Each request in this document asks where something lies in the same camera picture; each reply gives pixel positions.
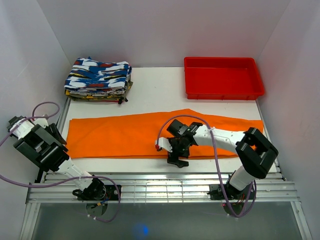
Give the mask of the orange trousers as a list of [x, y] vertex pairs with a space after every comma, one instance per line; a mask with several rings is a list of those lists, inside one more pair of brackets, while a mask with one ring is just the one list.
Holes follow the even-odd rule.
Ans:
[[123, 116], [72, 119], [69, 122], [66, 148], [72, 159], [165, 159], [165, 150], [157, 151], [157, 136], [170, 137], [161, 126], [171, 117], [190, 125], [200, 117], [211, 127], [227, 131], [246, 131], [250, 127], [263, 131], [261, 120], [247, 120], [202, 114], [189, 108], [169, 112], [152, 112]]

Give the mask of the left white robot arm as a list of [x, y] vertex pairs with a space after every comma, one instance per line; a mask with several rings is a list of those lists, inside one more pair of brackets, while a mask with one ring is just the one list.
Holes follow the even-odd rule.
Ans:
[[61, 136], [55, 123], [47, 119], [27, 119], [15, 116], [8, 121], [7, 130], [17, 138], [16, 150], [44, 172], [54, 172], [74, 178], [77, 189], [72, 192], [79, 200], [101, 200], [106, 196], [106, 187], [97, 178], [80, 169], [67, 154], [67, 142]]

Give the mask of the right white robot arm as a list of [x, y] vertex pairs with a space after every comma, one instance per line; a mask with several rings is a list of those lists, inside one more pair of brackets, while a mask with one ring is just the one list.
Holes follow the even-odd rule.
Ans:
[[236, 154], [241, 166], [229, 176], [223, 187], [210, 191], [213, 199], [223, 196], [226, 192], [229, 199], [237, 199], [254, 180], [265, 179], [279, 151], [254, 127], [246, 131], [229, 131], [217, 128], [208, 128], [200, 122], [185, 125], [174, 119], [167, 131], [171, 137], [160, 137], [156, 140], [159, 150], [167, 151], [167, 163], [178, 168], [187, 167], [191, 146], [210, 146]]

